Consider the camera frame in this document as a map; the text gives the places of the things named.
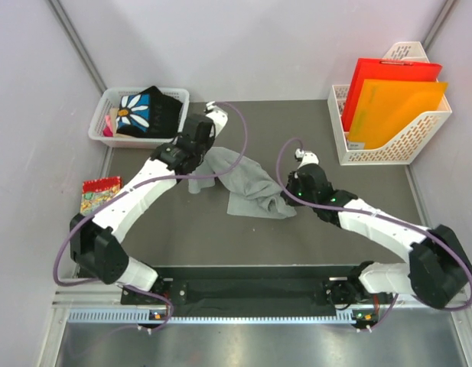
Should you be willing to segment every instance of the white plastic basket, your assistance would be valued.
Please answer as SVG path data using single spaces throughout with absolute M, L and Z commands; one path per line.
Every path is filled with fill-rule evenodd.
M 398 42 L 390 48 L 384 59 L 429 62 L 420 42 Z M 423 112 L 381 148 L 348 150 L 347 133 L 343 131 L 341 115 L 349 88 L 333 86 L 327 99 L 341 165 L 410 164 L 451 115 L 450 105 L 443 97 L 436 111 Z
M 156 148 L 162 143 L 167 143 L 172 139 L 147 139 L 147 138 L 116 138 L 103 136 L 103 129 L 106 127 L 105 116 L 109 110 L 120 106 L 120 99 L 123 96 L 131 96 L 146 90 L 144 88 L 126 87 L 126 88 L 108 88 L 102 95 L 96 107 L 95 114 L 91 119 L 88 136 L 97 141 L 105 143 L 112 148 Z M 186 89 L 180 88 L 159 88 L 166 96 L 171 96 L 183 103 L 180 111 L 180 120 L 178 131 L 183 130 L 184 120 L 187 117 L 188 106 L 190 104 L 190 93 Z

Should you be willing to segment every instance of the gray fabric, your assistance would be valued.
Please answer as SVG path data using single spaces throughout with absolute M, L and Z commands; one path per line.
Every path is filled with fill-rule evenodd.
M 225 171 L 236 161 L 239 153 L 226 148 L 211 148 L 194 175 Z M 284 219 L 297 213 L 280 197 L 281 187 L 261 168 L 258 162 L 244 157 L 228 174 L 219 177 L 230 191 L 227 214 L 258 218 Z M 214 179 L 188 180 L 188 191 L 199 193 L 215 185 Z

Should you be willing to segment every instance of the plastic bin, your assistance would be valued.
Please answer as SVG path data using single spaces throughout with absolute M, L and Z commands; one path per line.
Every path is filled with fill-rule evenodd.
M 390 48 L 384 59 L 429 62 L 420 42 L 398 42 Z M 343 131 L 341 123 L 349 88 L 350 86 L 333 86 L 327 99 L 341 165 L 410 164 L 451 115 L 450 105 L 446 97 L 443 97 L 436 111 L 423 112 L 381 148 L 349 150 L 347 133 Z
M 106 127 L 105 116 L 109 113 L 109 110 L 114 107 L 120 106 L 120 99 L 123 96 L 131 96 L 146 90 L 147 87 L 135 88 L 135 87 L 117 87 L 108 88 L 102 95 L 98 102 L 96 111 L 91 119 L 90 129 L 88 136 L 97 141 L 105 143 L 112 148 L 156 148 L 162 143 L 168 143 L 172 139 L 143 139 L 143 138 L 115 138 L 103 136 L 103 129 Z M 184 120 L 187 117 L 188 106 L 190 105 L 190 93 L 186 89 L 180 88 L 159 88 L 159 90 L 167 96 L 171 96 L 178 101 L 183 103 L 183 107 L 180 111 L 180 119 L 178 131 L 183 130 Z

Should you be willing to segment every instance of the yellow folder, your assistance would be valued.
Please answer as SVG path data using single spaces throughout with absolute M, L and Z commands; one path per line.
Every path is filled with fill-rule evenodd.
M 350 148 L 382 147 L 421 113 L 436 111 L 447 86 L 445 82 L 365 80 L 347 137 Z

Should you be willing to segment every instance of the white label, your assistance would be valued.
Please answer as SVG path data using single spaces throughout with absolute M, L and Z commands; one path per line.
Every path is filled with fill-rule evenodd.
M 348 150 L 356 151 L 365 149 L 365 143 L 357 143 L 355 141 L 348 141 Z

